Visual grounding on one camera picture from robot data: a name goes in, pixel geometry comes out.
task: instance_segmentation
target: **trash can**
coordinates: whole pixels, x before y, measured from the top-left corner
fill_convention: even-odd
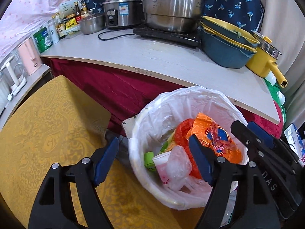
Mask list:
[[[199,112],[211,117],[229,133],[242,152],[243,159],[240,164],[246,164],[249,160],[247,148],[230,130],[232,122],[236,120],[247,125],[245,118],[223,93],[202,86],[160,94],[137,115],[132,138],[128,143],[129,160],[142,186],[162,204],[176,210],[204,207],[211,188],[207,190],[204,199],[165,188],[156,175],[144,167],[144,153],[153,151],[155,155],[158,154],[162,144],[179,123],[188,118],[195,119]],[[236,188],[237,182],[233,182],[231,192]]]

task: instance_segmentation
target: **red tablecloth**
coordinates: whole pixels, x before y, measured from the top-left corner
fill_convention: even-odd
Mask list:
[[[110,111],[111,119],[108,128],[121,135],[125,135],[121,127],[122,121],[137,115],[160,93],[183,87],[154,77],[103,65],[65,59],[51,59],[50,64],[55,76],[64,75]],[[278,113],[281,123],[275,125],[245,109],[239,107],[238,109],[248,122],[255,121],[268,133],[277,138],[280,137],[283,129],[283,117],[280,110]]]

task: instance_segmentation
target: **stainless steel pot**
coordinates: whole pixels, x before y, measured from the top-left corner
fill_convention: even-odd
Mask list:
[[[92,14],[79,21],[80,30],[83,34],[96,33],[105,28],[104,14]]]
[[[105,0],[103,2],[108,28],[127,28],[144,21],[143,0]]]
[[[198,26],[205,0],[143,0],[146,24],[170,32],[192,32]]]

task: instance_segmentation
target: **pink electric kettle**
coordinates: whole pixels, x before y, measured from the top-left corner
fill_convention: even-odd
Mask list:
[[[34,46],[32,38],[26,39],[17,47],[17,50],[29,75],[33,74],[42,65],[41,58]]]

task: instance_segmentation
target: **black power cord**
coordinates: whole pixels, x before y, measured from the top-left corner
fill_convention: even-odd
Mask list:
[[[103,38],[100,37],[100,35],[105,34],[105,33],[117,32],[117,31],[122,31],[122,30],[126,30],[126,29],[124,28],[124,29],[117,29],[117,30],[109,30],[109,31],[100,33],[97,37],[99,38],[99,40],[108,41],[108,40],[113,40],[113,39],[120,38],[120,37],[123,37],[123,36],[134,35],[134,33],[127,33],[127,34],[118,35],[118,36],[115,36],[115,37],[112,37],[112,38],[108,38],[108,39],[103,39]]]

